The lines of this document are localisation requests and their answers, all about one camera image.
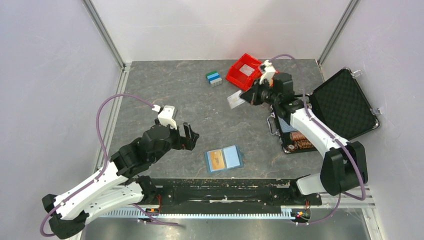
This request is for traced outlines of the blue card holder wallet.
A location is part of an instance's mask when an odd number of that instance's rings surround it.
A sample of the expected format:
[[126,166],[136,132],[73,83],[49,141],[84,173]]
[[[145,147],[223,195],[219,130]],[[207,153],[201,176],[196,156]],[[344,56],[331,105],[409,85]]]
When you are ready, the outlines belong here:
[[237,169],[244,166],[243,156],[238,145],[206,151],[204,158],[208,173]]

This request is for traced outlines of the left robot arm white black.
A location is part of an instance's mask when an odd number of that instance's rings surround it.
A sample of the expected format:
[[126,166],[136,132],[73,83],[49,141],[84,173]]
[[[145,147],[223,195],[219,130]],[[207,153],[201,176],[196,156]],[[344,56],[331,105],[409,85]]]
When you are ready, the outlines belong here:
[[42,204],[47,212],[40,226],[44,237],[61,240],[81,232],[101,215],[120,207],[151,204],[158,197],[157,187],[149,176],[139,174],[148,170],[170,150],[195,148],[200,135],[187,122],[185,135],[159,123],[145,131],[142,137],[122,146],[102,169],[63,194],[47,194]]

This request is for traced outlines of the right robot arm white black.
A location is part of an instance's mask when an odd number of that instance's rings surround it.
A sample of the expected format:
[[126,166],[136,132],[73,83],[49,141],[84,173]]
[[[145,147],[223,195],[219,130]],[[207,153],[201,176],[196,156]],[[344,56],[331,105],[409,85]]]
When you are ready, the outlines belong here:
[[302,204],[309,195],[321,192],[332,196],[344,194],[360,201],[366,198],[364,184],[368,171],[364,146],[358,141],[349,142],[314,115],[306,95],[295,95],[290,74],[277,73],[273,84],[256,79],[239,97],[253,106],[273,106],[276,115],[303,134],[321,154],[320,173],[300,177],[290,185],[288,196],[293,203]]

